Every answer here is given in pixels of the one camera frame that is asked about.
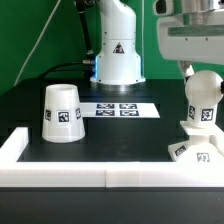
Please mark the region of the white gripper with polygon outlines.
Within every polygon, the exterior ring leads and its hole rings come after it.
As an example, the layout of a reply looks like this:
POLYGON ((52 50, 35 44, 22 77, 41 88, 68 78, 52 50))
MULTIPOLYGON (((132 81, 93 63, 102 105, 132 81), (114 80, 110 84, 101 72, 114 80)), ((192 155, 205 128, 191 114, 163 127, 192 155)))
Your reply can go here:
POLYGON ((224 65, 224 14, 210 14, 206 24, 194 26, 184 25, 182 16, 159 18, 157 37, 162 57, 179 61, 184 81, 194 74, 191 62, 224 65))

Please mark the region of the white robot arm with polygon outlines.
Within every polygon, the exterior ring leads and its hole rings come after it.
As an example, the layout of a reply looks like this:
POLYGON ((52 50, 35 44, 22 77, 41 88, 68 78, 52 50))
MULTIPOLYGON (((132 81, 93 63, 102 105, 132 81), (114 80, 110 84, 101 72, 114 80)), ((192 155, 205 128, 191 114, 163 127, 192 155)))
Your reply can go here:
MULTIPOLYGON (((101 51, 91 85, 120 92, 143 85, 135 12, 120 0, 98 0, 98 7, 101 51)), ((155 0, 153 11, 160 53, 178 62, 185 79, 194 62, 224 65, 224 0, 155 0)))

